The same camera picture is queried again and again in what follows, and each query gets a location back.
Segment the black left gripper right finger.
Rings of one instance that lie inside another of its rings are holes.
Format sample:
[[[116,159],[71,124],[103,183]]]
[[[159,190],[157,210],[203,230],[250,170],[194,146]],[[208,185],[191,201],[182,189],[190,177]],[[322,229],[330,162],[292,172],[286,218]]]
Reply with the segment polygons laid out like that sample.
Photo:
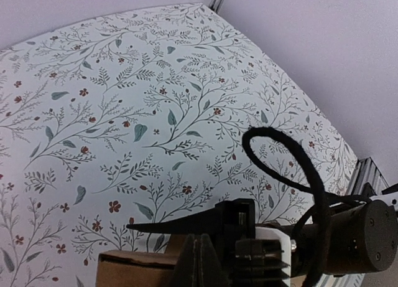
[[[211,238],[207,234],[200,237],[200,286],[229,286],[228,276],[223,271]]]

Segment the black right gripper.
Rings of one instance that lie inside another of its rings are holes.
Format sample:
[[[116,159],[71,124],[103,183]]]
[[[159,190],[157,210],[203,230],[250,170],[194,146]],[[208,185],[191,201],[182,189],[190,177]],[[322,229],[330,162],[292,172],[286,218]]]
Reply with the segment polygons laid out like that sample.
[[[397,253],[397,204],[388,198],[372,198],[353,207],[332,207],[330,247],[325,258],[326,275],[374,273],[388,269]],[[291,275],[306,275],[318,256],[315,248],[318,225],[267,223],[292,241]]]

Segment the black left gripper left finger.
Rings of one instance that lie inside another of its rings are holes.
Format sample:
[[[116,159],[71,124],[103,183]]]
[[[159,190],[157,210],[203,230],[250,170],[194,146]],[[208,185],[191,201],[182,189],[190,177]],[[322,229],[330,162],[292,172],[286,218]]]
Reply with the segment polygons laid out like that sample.
[[[187,235],[169,281],[169,286],[201,286],[200,250],[201,236]]]

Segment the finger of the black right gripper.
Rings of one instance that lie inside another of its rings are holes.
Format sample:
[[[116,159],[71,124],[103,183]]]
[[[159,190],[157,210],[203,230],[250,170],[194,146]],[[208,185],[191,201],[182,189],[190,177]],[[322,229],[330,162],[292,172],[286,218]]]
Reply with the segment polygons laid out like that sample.
[[[255,204],[252,199],[226,200],[212,209],[162,223],[127,224],[144,233],[255,236]]]

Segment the brown cardboard box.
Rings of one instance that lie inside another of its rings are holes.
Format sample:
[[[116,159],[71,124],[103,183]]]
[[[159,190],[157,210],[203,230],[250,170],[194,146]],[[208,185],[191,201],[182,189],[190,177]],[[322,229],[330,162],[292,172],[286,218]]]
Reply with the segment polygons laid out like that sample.
[[[99,255],[96,271],[97,286],[169,286],[181,248],[187,235],[172,234],[164,253],[127,252],[111,250]],[[231,274],[234,268],[235,245],[223,250],[224,242],[215,245],[211,240],[232,285]],[[301,286],[304,276],[290,276],[289,286]]]

